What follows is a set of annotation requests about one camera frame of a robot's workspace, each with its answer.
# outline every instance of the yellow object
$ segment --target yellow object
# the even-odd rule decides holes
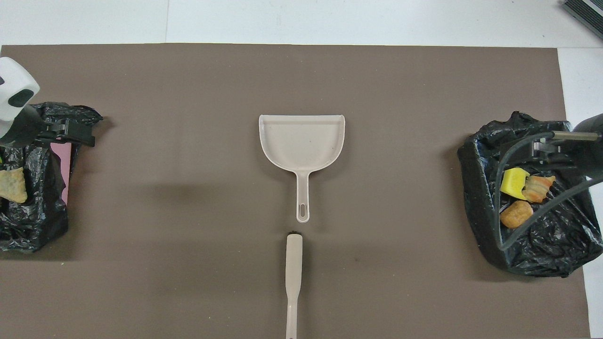
[[[527,200],[523,196],[522,190],[526,184],[526,178],[529,173],[519,167],[510,168],[505,171],[500,184],[500,191],[521,200]]]

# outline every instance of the white floor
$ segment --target white floor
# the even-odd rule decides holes
[[[568,120],[603,113],[603,40],[558,0],[0,2],[0,46],[163,42],[554,47]],[[603,186],[591,194],[603,223]],[[603,337],[603,257],[584,282]]]

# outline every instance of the dustpan pan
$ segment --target dustpan pan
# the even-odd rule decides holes
[[[310,219],[308,178],[329,166],[343,147],[343,115],[261,115],[260,142],[268,160],[297,177],[297,221]]]

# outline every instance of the trash bag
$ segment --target trash bag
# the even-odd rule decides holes
[[[66,103],[32,105],[47,122],[72,119],[89,127],[102,116],[86,106]],[[79,146],[74,145],[73,164]],[[28,145],[23,148],[0,147],[0,170],[24,168],[27,201],[15,203],[0,199],[0,249],[34,252],[56,239],[68,229],[68,215],[61,193],[65,183],[60,159],[50,148]]]
[[[469,136],[458,149],[463,175],[467,219],[478,247],[492,265],[515,274],[538,277],[567,277],[603,252],[601,231],[588,191],[563,201],[528,227],[513,245],[499,250],[494,227],[502,227],[503,237],[513,230],[494,225],[493,192],[500,147],[525,136],[547,131],[569,131],[567,121],[538,121],[513,112],[507,122],[492,121]],[[543,169],[522,166],[530,174],[555,176],[549,197],[585,181],[576,169]],[[516,201],[501,194],[501,211]],[[531,204],[534,210],[541,205]]]

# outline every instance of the brown mat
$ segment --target brown mat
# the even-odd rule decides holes
[[[279,338],[285,237],[304,235],[299,338],[588,337],[582,271],[486,263],[456,149],[513,110],[564,119],[554,49],[3,46],[36,102],[107,120],[78,159],[70,231],[0,262],[3,338]],[[294,176],[260,114],[343,114],[339,159]]]

